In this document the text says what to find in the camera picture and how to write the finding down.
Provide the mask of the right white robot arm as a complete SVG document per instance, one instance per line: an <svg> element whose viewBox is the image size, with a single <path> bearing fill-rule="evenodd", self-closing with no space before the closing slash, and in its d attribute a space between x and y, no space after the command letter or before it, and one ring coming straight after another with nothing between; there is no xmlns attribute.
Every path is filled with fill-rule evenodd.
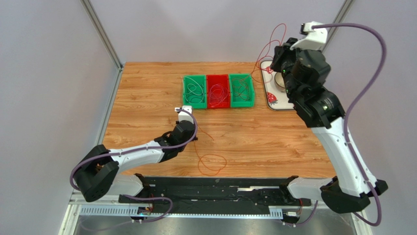
<svg viewBox="0 0 417 235"><path fill-rule="evenodd" d="M362 211L388 185L366 169L359 154L350 151L353 142L346 140L345 111L338 97L324 87L331 70L324 55L318 49L297 48L297 42L290 38L275 47L271 69L283 78L289 102L321 142L336 176L323 180L292 176L280 185L282 197L286 202L323 201L336 213Z"/></svg>

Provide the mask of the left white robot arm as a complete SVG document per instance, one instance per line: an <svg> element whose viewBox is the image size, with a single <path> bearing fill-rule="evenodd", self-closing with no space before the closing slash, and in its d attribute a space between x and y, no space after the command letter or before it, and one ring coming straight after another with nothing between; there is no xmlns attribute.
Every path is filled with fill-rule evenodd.
<svg viewBox="0 0 417 235"><path fill-rule="evenodd" d="M94 202L106 194L137 195L143 188L138 177L122 177L121 173L141 165L168 161L182 152L196 138L197 127L188 120L179 121L147 144L123 149L95 146L72 170L70 183L86 202Z"/></svg>

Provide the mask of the grey bowl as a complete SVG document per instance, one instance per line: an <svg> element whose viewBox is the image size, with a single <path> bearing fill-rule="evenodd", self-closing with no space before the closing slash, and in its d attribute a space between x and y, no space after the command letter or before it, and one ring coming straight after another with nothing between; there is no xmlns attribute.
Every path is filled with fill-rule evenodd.
<svg viewBox="0 0 417 235"><path fill-rule="evenodd" d="M280 72L275 73L274 81L275 81L275 86L279 92L287 93L285 82Z"/></svg>

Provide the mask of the left green bin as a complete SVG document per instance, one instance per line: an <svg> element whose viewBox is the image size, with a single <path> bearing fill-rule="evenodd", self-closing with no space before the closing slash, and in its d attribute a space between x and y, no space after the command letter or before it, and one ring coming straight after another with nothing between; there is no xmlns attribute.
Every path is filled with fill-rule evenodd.
<svg viewBox="0 0 417 235"><path fill-rule="evenodd" d="M206 109L207 101L207 78L206 75L184 75L183 82L183 105L194 109Z"/></svg>

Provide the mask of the green bin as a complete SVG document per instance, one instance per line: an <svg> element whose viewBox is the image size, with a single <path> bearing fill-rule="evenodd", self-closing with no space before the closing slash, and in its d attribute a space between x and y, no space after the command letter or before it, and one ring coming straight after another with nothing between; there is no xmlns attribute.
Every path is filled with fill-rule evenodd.
<svg viewBox="0 0 417 235"><path fill-rule="evenodd" d="M184 75L183 82L183 105L194 109L206 109L207 101L207 78L206 75Z"/></svg>
<svg viewBox="0 0 417 235"><path fill-rule="evenodd" d="M229 74L231 108L251 108L255 104L253 80L248 73Z"/></svg>

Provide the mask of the strawberry pattern tray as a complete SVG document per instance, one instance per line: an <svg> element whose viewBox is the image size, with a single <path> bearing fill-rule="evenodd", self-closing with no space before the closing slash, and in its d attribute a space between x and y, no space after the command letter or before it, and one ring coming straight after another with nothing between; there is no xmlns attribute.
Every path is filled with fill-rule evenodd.
<svg viewBox="0 0 417 235"><path fill-rule="evenodd" d="M268 107L275 111L293 110L286 93L279 92L275 86L275 71L270 69L272 61L263 61L260 64L263 88Z"/></svg>

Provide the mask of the red bin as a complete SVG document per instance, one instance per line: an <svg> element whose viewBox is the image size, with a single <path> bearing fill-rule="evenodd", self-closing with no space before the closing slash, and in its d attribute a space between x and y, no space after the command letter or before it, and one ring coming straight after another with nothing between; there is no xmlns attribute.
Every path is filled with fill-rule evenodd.
<svg viewBox="0 0 417 235"><path fill-rule="evenodd" d="M228 74L208 74L207 101L208 109L230 108L231 91Z"/></svg>

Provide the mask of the right green bin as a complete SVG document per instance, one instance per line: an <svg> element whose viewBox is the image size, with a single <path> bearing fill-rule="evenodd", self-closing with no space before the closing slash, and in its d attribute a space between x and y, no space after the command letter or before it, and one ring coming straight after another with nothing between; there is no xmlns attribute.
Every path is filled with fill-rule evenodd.
<svg viewBox="0 0 417 235"><path fill-rule="evenodd" d="M253 80L248 73L229 74L231 108L251 108L255 104Z"/></svg>

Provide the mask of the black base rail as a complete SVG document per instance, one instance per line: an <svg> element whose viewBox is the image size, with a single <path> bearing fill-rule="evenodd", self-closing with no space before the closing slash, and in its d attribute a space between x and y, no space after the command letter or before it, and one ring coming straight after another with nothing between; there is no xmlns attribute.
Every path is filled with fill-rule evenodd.
<svg viewBox="0 0 417 235"><path fill-rule="evenodd" d="M283 193L284 178L142 177L139 192L121 193L120 203L141 204L137 214L184 217L299 216L311 199L291 199Z"/></svg>

